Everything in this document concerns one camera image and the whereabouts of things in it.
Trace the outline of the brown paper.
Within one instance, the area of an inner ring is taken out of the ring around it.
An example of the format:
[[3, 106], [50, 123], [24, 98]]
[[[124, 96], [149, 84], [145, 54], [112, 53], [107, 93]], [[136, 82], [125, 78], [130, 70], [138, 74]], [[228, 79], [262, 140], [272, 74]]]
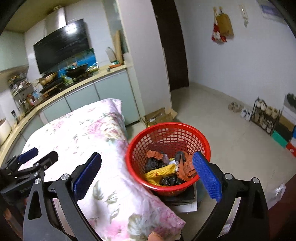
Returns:
[[177, 176], [183, 181], [190, 181], [197, 175], [197, 172], [193, 166], [193, 155], [182, 154], [182, 159], [179, 161], [179, 169]]

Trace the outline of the lower kitchen cabinets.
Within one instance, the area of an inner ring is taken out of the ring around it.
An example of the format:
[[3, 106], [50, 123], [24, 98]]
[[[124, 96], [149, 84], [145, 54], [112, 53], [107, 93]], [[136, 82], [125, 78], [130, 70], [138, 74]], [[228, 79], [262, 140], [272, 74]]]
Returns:
[[106, 98], [122, 100], [125, 124], [140, 120], [128, 71], [124, 67], [101, 71], [86, 80], [74, 84], [35, 107], [24, 117], [1, 146], [1, 162], [12, 154], [19, 154], [28, 138], [43, 125]]

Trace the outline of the pink floral table cloth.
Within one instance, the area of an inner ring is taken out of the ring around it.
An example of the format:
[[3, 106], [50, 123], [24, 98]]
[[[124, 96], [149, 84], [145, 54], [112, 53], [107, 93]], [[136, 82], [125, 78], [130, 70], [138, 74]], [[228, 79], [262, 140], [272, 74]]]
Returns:
[[147, 240], [151, 233], [178, 240], [185, 222], [127, 170], [121, 104], [108, 98], [55, 119], [35, 131], [23, 151], [37, 148], [39, 158], [57, 152], [58, 161], [45, 172], [46, 181], [70, 174], [93, 153], [100, 154], [101, 168], [78, 205], [103, 240]]

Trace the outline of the red plastic mesh basket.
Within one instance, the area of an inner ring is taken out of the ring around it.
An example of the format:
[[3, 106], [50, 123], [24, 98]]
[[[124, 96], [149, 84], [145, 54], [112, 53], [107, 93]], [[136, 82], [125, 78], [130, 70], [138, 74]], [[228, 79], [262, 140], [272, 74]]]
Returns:
[[148, 150], [162, 152], [169, 158], [175, 157], [177, 152], [193, 155], [200, 151], [207, 160], [211, 159], [208, 140], [199, 130], [190, 125], [175, 122], [160, 123], [141, 131], [128, 146], [125, 155], [127, 169], [138, 183], [161, 196], [176, 196], [184, 192], [199, 180], [199, 176], [196, 175], [190, 181], [177, 186], [150, 184], [144, 178]]

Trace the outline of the metal spice rack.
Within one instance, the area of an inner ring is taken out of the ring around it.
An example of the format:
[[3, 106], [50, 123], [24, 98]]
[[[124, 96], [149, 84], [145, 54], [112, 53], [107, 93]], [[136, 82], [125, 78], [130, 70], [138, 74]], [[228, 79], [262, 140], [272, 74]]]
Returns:
[[11, 77], [8, 80], [8, 85], [20, 113], [29, 113], [34, 107], [36, 98], [33, 95], [34, 88], [27, 80], [26, 75], [20, 73]]

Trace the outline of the gas stove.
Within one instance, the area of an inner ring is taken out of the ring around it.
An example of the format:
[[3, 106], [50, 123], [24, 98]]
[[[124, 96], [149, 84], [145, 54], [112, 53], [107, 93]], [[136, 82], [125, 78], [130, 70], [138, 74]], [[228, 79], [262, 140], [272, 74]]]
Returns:
[[56, 77], [50, 83], [46, 84], [43, 89], [40, 91], [41, 94], [54, 89], [54, 88], [62, 88], [69, 87], [75, 83], [78, 83], [86, 78], [91, 77], [94, 73], [99, 73], [98, 69], [87, 69], [85, 72], [82, 71], [73, 73], [72, 71], [67, 71], [65, 74], [61, 74], [60, 77]]

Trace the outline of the golden pan on stove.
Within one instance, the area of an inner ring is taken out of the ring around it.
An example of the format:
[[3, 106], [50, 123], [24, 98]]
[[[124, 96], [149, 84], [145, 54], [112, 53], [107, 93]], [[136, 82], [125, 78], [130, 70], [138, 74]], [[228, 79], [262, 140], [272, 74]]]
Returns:
[[58, 76], [57, 72], [50, 72], [42, 76], [39, 80], [38, 83], [41, 84], [42, 86], [47, 85], [48, 83], [52, 82], [55, 80]]

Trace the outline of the white shoes on floor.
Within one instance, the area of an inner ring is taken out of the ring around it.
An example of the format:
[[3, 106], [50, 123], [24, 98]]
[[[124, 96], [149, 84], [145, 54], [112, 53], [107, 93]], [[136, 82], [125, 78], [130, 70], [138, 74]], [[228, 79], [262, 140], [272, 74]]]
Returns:
[[251, 110], [243, 108], [241, 113], [240, 113], [240, 117], [244, 118], [246, 121], [250, 121], [250, 119], [251, 119]]

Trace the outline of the cardboard box on floor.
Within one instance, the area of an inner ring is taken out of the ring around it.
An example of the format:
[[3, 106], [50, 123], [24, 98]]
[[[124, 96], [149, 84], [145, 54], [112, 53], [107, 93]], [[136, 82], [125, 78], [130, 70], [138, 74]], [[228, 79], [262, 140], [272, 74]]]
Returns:
[[150, 126], [154, 126], [159, 123], [171, 122], [175, 119], [177, 114], [178, 113], [171, 108], [170, 109], [160, 108], [156, 111], [153, 111], [152, 113], [145, 115], [142, 118], [142, 121], [144, 122], [145, 126], [148, 128]]

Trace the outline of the stacked coloured boxes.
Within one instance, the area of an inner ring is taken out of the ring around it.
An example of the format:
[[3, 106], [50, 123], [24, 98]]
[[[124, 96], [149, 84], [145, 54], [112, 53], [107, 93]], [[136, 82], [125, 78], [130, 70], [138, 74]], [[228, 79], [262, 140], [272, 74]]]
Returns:
[[295, 94], [285, 96], [271, 137], [295, 157]]

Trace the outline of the white plastic bottle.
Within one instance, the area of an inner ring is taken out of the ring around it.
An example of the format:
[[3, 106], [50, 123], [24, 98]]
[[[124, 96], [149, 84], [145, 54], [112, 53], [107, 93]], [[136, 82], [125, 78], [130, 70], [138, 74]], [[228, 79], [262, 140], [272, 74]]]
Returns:
[[107, 47], [106, 48], [106, 53], [107, 53], [107, 56], [108, 56], [109, 61], [111, 63], [114, 62], [114, 61], [116, 61], [115, 53], [114, 53], [114, 51], [110, 47]]

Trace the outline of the wooden cutting board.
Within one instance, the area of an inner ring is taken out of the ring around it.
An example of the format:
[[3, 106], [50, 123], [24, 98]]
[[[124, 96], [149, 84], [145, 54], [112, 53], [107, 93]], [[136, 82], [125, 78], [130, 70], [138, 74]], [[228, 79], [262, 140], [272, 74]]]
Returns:
[[116, 59], [120, 65], [123, 65], [124, 62], [123, 62], [123, 56], [122, 56], [120, 31], [119, 30], [117, 30], [113, 36], [113, 43], [114, 43]]

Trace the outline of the red hanging bag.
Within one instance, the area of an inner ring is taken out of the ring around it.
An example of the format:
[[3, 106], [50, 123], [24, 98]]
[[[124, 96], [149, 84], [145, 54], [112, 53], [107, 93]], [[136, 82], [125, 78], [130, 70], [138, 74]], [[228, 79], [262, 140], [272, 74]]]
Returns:
[[213, 33], [212, 33], [212, 41], [217, 43], [217, 44], [223, 44], [227, 42], [226, 37], [221, 35], [219, 27], [218, 27], [218, 22], [217, 22], [217, 9], [214, 7], [213, 8], [214, 12], [214, 25], [213, 25]]

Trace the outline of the brown hanging paper bag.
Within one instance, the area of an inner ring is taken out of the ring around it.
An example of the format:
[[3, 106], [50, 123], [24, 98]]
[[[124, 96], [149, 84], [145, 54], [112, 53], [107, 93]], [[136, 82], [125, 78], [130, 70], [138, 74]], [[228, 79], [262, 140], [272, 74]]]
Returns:
[[227, 14], [223, 12], [223, 8], [219, 6], [219, 13], [216, 16], [217, 24], [220, 30], [220, 33], [227, 38], [233, 38], [234, 32], [230, 18]]

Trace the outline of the upper wall cabinets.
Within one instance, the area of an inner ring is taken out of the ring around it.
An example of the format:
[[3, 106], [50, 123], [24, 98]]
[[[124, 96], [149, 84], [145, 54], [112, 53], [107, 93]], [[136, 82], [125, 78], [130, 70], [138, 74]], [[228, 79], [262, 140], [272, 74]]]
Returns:
[[0, 54], [1, 71], [28, 65], [24, 34], [4, 30], [1, 34]]

